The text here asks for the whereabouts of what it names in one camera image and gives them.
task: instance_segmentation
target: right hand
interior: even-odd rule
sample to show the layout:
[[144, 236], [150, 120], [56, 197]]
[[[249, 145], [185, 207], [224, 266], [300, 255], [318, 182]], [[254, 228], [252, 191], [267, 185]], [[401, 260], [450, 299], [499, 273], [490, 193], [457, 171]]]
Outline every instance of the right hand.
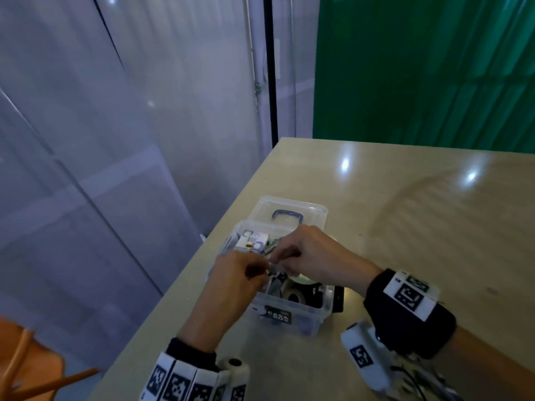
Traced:
[[324, 283], [349, 287], [365, 297], [371, 281], [383, 270], [344, 248], [318, 227], [299, 225], [282, 238], [271, 254], [289, 275], [303, 274]]

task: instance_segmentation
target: table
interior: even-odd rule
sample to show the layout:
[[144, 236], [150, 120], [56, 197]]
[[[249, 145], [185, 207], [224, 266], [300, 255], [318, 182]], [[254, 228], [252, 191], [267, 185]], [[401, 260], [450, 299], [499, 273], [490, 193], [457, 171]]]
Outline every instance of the table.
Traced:
[[[437, 284], [459, 324], [535, 371], [535, 155], [283, 138], [93, 391], [137, 399], [184, 323], [225, 237], [263, 195], [323, 204], [325, 231], [381, 267]], [[251, 366], [248, 399], [375, 400], [340, 342], [344, 312], [317, 337], [243, 317], [218, 356]]]

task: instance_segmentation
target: orange chair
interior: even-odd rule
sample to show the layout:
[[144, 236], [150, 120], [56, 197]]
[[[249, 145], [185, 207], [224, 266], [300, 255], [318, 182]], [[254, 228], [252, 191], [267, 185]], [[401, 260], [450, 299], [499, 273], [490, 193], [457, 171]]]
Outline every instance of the orange chair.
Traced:
[[56, 391], [99, 372], [63, 377], [63, 357], [33, 339], [34, 333], [0, 317], [0, 401], [51, 401]]

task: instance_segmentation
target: black pole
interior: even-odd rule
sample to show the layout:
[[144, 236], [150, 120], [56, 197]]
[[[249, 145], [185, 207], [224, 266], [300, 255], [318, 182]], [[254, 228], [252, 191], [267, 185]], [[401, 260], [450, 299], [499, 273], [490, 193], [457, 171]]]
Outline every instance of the black pole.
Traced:
[[275, 79], [275, 46], [273, 40], [273, 3], [272, 0], [264, 0], [264, 30], [266, 33], [266, 55], [267, 58], [267, 81], [269, 90], [269, 111], [271, 119], [271, 143], [273, 147], [279, 141], [279, 130], [277, 127], [277, 87]]

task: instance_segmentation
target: green curtain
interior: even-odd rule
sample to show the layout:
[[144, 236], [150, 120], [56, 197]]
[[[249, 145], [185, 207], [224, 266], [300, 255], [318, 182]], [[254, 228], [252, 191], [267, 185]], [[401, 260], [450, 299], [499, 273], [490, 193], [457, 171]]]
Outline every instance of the green curtain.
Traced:
[[535, 0], [321, 0], [313, 137], [535, 151]]

